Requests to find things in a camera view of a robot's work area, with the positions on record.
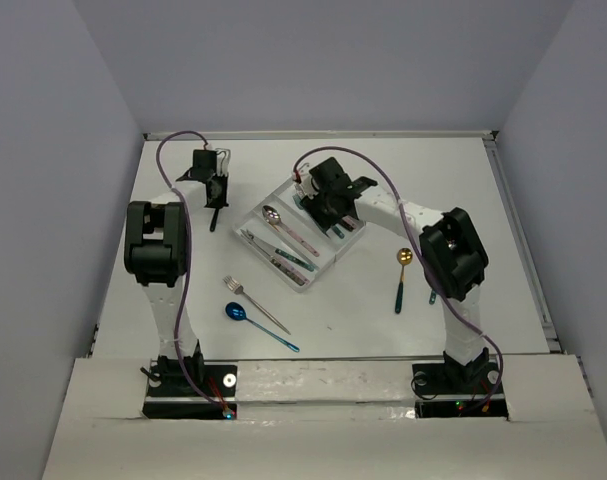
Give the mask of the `pink handled fork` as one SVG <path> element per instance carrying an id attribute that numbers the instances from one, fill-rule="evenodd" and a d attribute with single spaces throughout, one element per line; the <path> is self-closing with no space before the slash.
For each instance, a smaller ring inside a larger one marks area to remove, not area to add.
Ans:
<path id="1" fill-rule="evenodd" d="M 343 218 L 343 221 L 344 221 L 344 222 L 345 222 L 347 225 L 349 225 L 349 226 L 350 226 L 350 227 L 351 227 L 353 230 L 356 230 L 356 229 L 359 229 L 359 228 L 360 228 L 359 223 L 358 223 L 356 220 L 352 219 L 351 217 L 344 217 L 344 218 Z"/>

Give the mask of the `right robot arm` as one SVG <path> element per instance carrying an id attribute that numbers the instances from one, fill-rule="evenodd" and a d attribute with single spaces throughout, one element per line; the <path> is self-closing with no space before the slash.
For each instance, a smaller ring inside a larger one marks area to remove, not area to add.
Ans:
<path id="1" fill-rule="evenodd" d="M 474 386 L 478 367 L 489 356 L 479 308 L 489 257 L 469 214 L 406 201 L 392 183 L 382 187 L 368 177 L 351 179 L 333 157 L 314 167 L 297 163 L 292 179 L 303 209 L 322 230 L 350 216 L 410 242 L 443 305 L 445 384 L 456 392 Z"/>

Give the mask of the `teal handled knife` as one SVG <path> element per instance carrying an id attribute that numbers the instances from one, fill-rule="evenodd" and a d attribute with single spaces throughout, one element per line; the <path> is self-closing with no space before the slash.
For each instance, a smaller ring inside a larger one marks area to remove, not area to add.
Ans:
<path id="1" fill-rule="evenodd" d="M 282 250 L 280 248 L 275 248 L 274 253 L 289 260 L 290 262 L 292 262 L 296 265 L 299 265 L 300 267 L 303 267 L 304 269 L 306 269 L 310 272 L 313 272 L 315 270 L 315 267 L 313 264 L 308 263 L 307 261 L 300 259 L 299 257 L 297 257 L 285 250 Z"/>

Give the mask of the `teal slim fork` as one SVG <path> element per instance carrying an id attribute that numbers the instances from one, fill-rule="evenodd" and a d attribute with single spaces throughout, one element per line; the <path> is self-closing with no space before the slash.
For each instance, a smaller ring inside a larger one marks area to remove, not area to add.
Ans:
<path id="1" fill-rule="evenodd" d="M 292 198 L 297 208 L 300 210 L 304 210 L 304 207 L 301 203 L 301 198 L 298 195 L 293 195 Z"/>

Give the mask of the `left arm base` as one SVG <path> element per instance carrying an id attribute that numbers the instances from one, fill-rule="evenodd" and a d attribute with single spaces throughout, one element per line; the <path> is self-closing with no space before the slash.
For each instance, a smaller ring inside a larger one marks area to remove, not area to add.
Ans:
<path id="1" fill-rule="evenodd" d="M 235 420 L 238 366 L 205 362 L 201 354 L 178 360 L 159 356 L 141 367 L 147 386 L 142 407 L 152 420 Z"/>

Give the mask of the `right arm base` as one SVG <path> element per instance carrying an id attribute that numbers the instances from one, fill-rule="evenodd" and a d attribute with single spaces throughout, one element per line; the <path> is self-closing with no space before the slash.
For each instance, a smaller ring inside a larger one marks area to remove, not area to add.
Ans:
<path id="1" fill-rule="evenodd" d="M 508 407 L 503 386 L 491 398 L 489 393 L 498 379 L 498 365 L 490 362 L 478 379 L 455 385 L 441 363 L 419 363 L 412 366 L 410 387 L 415 396 L 415 415 L 419 419 L 504 418 Z"/>

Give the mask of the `gold spoon green handle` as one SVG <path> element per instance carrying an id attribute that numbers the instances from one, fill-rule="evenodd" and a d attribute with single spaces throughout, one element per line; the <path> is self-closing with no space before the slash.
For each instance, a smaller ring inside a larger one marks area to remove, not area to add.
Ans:
<path id="1" fill-rule="evenodd" d="M 413 252 L 410 248 L 401 248 L 397 252 L 397 261 L 401 266 L 399 282 L 397 286 L 397 292 L 395 297 L 394 311 L 396 314 L 400 314 L 403 306 L 403 295 L 404 295 L 404 281 L 405 281 L 405 269 L 411 264 L 413 260 Z"/>

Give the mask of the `gold fork green handle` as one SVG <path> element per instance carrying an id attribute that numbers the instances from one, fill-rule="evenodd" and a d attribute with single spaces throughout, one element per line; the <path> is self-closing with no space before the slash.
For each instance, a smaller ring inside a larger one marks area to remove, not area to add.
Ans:
<path id="1" fill-rule="evenodd" d="M 216 230 L 219 213 L 220 213 L 220 209 L 218 209 L 218 208 L 214 209 L 214 212 L 213 212 L 213 215 L 211 218 L 211 222 L 210 222 L 210 226 L 209 226 L 209 231 L 212 233 Z"/>

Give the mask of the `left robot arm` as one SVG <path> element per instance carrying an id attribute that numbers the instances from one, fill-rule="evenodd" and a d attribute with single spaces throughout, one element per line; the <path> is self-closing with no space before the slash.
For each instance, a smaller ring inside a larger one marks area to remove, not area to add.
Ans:
<path id="1" fill-rule="evenodd" d="M 152 200 L 132 201 L 127 207 L 125 269 L 151 306 L 159 336 L 158 377 L 169 377 L 184 395 L 198 392 L 204 383 L 203 355 L 183 298 L 191 250 L 187 197 L 202 184 L 208 208 L 227 207 L 230 157 L 228 149 L 195 150 L 192 166 L 177 179 L 190 184 L 184 193 L 163 175 L 167 192 Z"/>

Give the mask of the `pink handled knife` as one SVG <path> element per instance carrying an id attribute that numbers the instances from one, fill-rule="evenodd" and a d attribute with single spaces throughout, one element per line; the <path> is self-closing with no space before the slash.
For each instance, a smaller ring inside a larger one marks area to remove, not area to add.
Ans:
<path id="1" fill-rule="evenodd" d="M 256 236 L 255 234 L 253 234 L 248 229 L 241 229 L 240 233 L 249 242 L 251 242 L 253 245 L 255 245 L 257 248 L 261 249 L 262 251 L 266 252 L 267 254 L 269 254 L 269 255 L 275 255 L 276 254 L 277 248 L 275 246 L 273 246 L 273 245 L 267 243 L 266 241 L 260 239 L 258 236 Z"/>

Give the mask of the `pink handled spoon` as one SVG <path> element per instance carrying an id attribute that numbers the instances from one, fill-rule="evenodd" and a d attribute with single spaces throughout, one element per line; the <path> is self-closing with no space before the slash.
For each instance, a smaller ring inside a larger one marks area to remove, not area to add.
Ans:
<path id="1" fill-rule="evenodd" d="M 319 257 L 320 253 L 306 240 L 304 240 L 295 230 L 290 228 L 282 219 L 279 212 L 270 205 L 262 206 L 262 215 L 264 219 L 274 228 L 282 229 L 293 240 L 300 244 L 305 250 L 311 253 L 314 257 Z"/>

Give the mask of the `dark marbled handled knife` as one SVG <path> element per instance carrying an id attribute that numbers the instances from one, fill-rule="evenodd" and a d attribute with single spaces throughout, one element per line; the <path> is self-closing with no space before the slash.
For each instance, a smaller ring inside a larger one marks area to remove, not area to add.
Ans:
<path id="1" fill-rule="evenodd" d="M 277 259 L 271 258 L 270 263 L 295 284 L 299 286 L 304 286 L 308 283 L 308 280 L 305 277 L 301 276 L 296 270 L 289 268 L 287 265 L 279 262 Z"/>

